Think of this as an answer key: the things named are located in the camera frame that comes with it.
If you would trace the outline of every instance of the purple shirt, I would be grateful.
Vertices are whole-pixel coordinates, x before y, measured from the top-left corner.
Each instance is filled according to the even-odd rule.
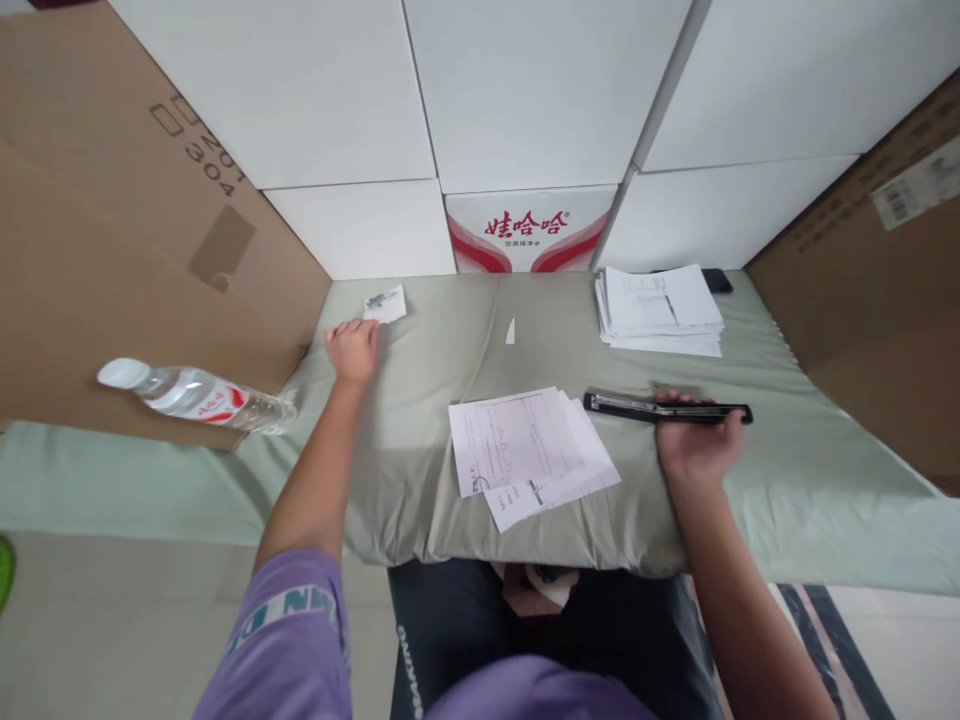
[[[349,667],[340,568],[320,551],[281,553],[250,581],[194,720],[352,717]],[[467,677],[426,717],[655,720],[616,680],[532,655],[501,660]]]

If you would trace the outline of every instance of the plastic bottle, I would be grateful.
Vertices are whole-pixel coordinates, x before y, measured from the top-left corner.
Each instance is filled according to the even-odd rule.
[[[132,358],[119,358],[104,365],[97,380],[133,390],[164,415],[243,432],[282,435],[297,419],[292,403],[197,368],[155,368]]]

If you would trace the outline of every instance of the small paper slip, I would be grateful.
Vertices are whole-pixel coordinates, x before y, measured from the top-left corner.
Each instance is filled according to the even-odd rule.
[[[699,265],[596,281],[600,339],[612,348],[720,357],[723,317]]]
[[[584,463],[555,387],[451,405],[460,497],[533,483],[538,490]]]
[[[363,319],[379,320],[386,325],[399,320],[407,314],[407,302],[403,296],[403,285],[374,295],[363,301]]]
[[[567,399],[566,395],[563,395],[563,398],[567,421],[570,423],[578,450],[584,457],[584,468],[589,470],[574,471],[572,474],[580,475],[578,482],[552,498],[545,497],[545,493],[537,487],[536,483],[509,485],[484,491],[484,497],[500,532],[544,510],[579,500],[620,482],[620,475],[613,466],[593,423],[587,417],[583,405],[578,400]]]

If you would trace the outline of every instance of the person's right hand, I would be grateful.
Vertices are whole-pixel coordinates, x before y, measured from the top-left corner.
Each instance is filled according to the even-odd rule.
[[[656,402],[677,400],[677,391],[657,393]],[[687,395],[681,401],[689,402]],[[720,487],[723,476],[740,459],[743,413],[735,410],[722,425],[684,422],[657,424],[657,450],[671,491],[695,492]]]
[[[366,386],[377,368],[377,320],[350,320],[324,331],[337,380]]]

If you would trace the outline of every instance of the white wall panel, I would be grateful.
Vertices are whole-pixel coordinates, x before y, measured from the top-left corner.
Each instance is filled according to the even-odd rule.
[[[436,180],[269,190],[334,280],[456,272]]]
[[[638,161],[863,153],[958,65],[957,0],[714,0]]]
[[[400,0],[111,4],[257,187],[436,176]]]
[[[633,173],[598,266],[742,268],[856,159]]]
[[[689,0],[406,0],[444,193],[619,183]]]

